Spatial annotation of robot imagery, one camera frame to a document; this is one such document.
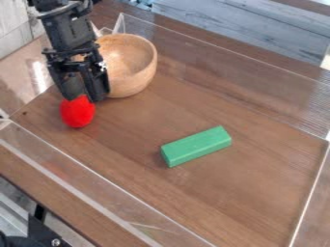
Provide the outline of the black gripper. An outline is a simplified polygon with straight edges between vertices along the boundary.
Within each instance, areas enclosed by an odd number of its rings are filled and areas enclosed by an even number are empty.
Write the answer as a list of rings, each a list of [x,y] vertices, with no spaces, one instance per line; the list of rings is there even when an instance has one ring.
[[[91,102],[102,101],[110,93],[110,82],[89,20],[93,0],[27,1],[51,42],[43,54],[59,92],[72,100],[85,87]]]

